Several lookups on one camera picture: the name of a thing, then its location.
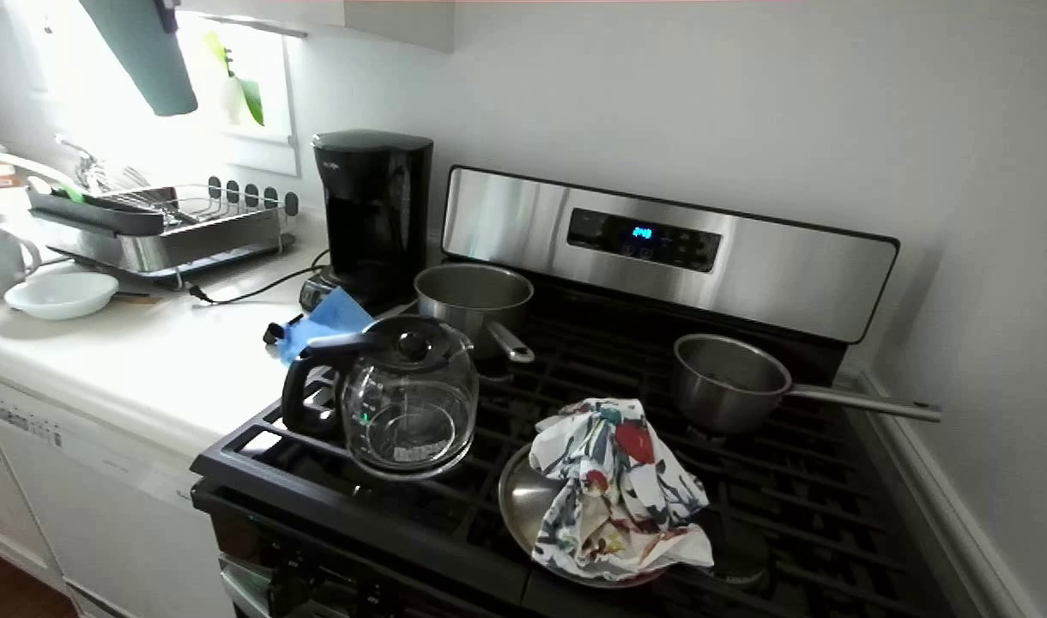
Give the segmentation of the blue cup front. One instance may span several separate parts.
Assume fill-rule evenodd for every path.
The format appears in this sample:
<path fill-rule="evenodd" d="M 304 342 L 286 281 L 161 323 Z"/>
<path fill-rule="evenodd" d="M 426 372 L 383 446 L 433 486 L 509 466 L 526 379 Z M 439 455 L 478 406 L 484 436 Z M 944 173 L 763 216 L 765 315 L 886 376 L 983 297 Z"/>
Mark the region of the blue cup front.
<path fill-rule="evenodd" d="M 199 108 L 168 0 L 78 0 L 156 116 Z"/>

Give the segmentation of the patterned kitchen towel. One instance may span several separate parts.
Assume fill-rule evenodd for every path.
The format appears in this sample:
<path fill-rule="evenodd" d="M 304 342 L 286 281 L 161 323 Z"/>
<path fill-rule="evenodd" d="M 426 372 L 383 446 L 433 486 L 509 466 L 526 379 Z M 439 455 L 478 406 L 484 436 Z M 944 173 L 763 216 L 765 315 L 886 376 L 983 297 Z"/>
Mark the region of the patterned kitchen towel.
<path fill-rule="evenodd" d="M 629 583 L 712 568 L 703 486 L 674 456 L 638 398 L 579 398 L 537 424 L 527 466 L 561 486 L 527 554 L 553 574 Z"/>

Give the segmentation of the white lower cabinet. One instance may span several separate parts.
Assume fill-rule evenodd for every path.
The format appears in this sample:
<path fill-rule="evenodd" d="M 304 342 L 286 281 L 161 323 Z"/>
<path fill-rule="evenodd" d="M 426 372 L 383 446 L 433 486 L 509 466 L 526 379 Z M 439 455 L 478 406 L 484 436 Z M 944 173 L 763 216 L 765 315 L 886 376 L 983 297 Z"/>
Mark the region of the white lower cabinet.
<path fill-rule="evenodd" d="M 11 384 L 0 384 L 0 451 L 81 610 L 233 618 L 178 456 Z"/>

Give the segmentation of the steel saucepan back left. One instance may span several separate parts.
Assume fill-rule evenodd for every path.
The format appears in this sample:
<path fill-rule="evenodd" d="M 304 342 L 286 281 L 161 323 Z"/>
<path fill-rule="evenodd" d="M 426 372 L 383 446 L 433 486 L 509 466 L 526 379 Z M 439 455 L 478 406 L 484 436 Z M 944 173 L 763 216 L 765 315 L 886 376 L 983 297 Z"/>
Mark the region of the steel saucepan back left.
<path fill-rule="evenodd" d="M 537 351 L 516 335 L 537 285 L 497 264 L 433 264 L 416 275 L 419 314 L 468 335 L 478 359 L 531 363 Z"/>

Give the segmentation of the steel saucepan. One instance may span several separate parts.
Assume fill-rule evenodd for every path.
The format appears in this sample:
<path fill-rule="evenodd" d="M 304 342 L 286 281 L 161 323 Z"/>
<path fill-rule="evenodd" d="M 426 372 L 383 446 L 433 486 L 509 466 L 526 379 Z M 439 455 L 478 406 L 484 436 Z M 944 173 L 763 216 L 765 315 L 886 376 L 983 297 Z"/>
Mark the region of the steel saucepan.
<path fill-rule="evenodd" d="M 478 359 L 531 363 L 537 351 L 516 335 L 537 285 L 497 264 L 433 264 L 416 275 L 419 314 L 468 335 Z"/>
<path fill-rule="evenodd" d="M 786 398 L 862 410 L 913 424 L 941 414 L 915 401 L 802 384 L 763 348 L 721 335 L 688 335 L 674 344 L 674 406 L 708 432 L 755 432 Z"/>

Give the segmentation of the glass coffee carafe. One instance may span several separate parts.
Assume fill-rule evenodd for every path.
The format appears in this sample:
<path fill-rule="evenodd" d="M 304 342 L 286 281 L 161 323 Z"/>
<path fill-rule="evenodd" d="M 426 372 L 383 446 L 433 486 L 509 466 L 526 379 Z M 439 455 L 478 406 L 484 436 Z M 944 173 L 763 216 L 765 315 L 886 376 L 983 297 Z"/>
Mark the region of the glass coffee carafe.
<path fill-rule="evenodd" d="M 350 461 L 383 480 L 452 471 L 474 446 L 478 367 L 468 335 L 429 320 L 379 320 L 301 348 L 280 384 L 280 424 L 314 439 L 344 436 Z M 304 410 L 314 367 L 335 376 L 333 414 Z"/>

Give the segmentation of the stainless steel stove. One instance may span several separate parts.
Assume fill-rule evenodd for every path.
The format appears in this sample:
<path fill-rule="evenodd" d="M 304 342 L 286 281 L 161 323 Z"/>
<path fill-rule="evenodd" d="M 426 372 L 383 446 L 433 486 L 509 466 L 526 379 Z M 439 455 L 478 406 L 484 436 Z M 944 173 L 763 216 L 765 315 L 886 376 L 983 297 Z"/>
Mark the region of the stainless steel stove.
<path fill-rule="evenodd" d="M 834 379 L 897 240 L 461 170 L 462 281 L 527 275 L 470 455 L 381 480 L 300 372 L 194 461 L 236 618 L 944 618 Z"/>

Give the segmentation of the steel frying pan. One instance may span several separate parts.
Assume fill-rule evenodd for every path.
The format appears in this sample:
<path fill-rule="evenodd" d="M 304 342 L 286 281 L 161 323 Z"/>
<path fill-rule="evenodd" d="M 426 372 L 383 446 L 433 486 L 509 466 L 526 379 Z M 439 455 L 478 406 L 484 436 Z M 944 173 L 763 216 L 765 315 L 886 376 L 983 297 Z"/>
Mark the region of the steel frying pan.
<path fill-rule="evenodd" d="M 503 461 L 497 475 L 497 517 L 522 554 L 537 551 L 540 523 L 556 495 L 561 486 L 527 466 L 526 446 Z"/>

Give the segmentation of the blue cleaning cloth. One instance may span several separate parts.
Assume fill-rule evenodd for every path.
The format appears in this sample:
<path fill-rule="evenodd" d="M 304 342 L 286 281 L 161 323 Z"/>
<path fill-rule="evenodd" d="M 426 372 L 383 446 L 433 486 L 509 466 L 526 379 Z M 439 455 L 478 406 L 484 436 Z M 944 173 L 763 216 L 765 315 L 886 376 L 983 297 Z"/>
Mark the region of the blue cleaning cloth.
<path fill-rule="evenodd" d="M 372 314 L 350 299 L 344 290 L 325 293 L 310 314 L 300 314 L 289 323 L 270 323 L 263 330 L 263 348 L 291 363 L 310 342 L 347 337 L 372 323 Z"/>

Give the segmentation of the black coffee maker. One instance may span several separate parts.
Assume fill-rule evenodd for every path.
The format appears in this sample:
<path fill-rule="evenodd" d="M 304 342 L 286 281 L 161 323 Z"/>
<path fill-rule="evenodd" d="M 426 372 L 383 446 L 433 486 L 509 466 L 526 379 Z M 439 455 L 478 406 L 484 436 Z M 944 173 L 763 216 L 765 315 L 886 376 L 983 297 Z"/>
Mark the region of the black coffee maker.
<path fill-rule="evenodd" d="M 372 314 L 410 299 L 426 257 L 433 141 L 388 131 L 333 131 L 314 141 L 331 268 Z"/>

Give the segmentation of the steel saucepan right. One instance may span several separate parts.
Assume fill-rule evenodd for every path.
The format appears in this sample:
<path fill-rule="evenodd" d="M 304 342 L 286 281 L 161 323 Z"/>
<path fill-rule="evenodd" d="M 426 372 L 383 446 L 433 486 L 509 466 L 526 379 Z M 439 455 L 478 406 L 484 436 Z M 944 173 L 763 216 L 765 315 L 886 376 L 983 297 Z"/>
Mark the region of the steel saucepan right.
<path fill-rule="evenodd" d="M 802 384 L 763 348 L 721 335 L 688 335 L 674 344 L 674 406 L 708 432 L 755 432 L 786 398 L 862 410 L 913 424 L 941 414 L 915 401 Z"/>

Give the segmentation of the dish drying rack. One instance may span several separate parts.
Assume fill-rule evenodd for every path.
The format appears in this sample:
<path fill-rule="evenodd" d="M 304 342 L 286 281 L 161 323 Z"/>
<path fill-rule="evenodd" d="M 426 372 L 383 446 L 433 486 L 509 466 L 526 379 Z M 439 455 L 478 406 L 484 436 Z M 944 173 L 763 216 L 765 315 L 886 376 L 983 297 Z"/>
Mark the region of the dish drying rack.
<path fill-rule="evenodd" d="M 176 277 L 277 256 L 291 243 L 277 189 L 208 177 L 201 189 L 151 185 L 69 201 L 32 197 L 27 234 L 58 256 L 129 277 Z"/>

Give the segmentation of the potted green plant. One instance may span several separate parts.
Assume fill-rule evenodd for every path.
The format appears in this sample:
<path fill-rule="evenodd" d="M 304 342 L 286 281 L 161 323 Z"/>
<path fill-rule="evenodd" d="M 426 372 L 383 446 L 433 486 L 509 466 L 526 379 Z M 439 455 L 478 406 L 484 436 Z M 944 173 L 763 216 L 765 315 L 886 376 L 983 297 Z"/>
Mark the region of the potted green plant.
<path fill-rule="evenodd" d="M 261 126 L 263 125 L 261 86 L 236 70 L 236 57 L 221 33 L 207 35 L 207 52 L 221 74 L 221 108 L 225 121 L 233 126 Z"/>

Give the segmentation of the white bowl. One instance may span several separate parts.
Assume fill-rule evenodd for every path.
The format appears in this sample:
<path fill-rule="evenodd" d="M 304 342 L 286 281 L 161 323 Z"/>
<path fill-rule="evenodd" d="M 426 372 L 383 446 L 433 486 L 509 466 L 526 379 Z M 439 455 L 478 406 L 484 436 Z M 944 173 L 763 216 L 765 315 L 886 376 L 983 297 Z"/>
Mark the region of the white bowl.
<path fill-rule="evenodd" d="M 113 275 L 95 271 L 42 271 L 3 293 L 3 303 L 32 320 L 78 320 L 111 307 Z"/>

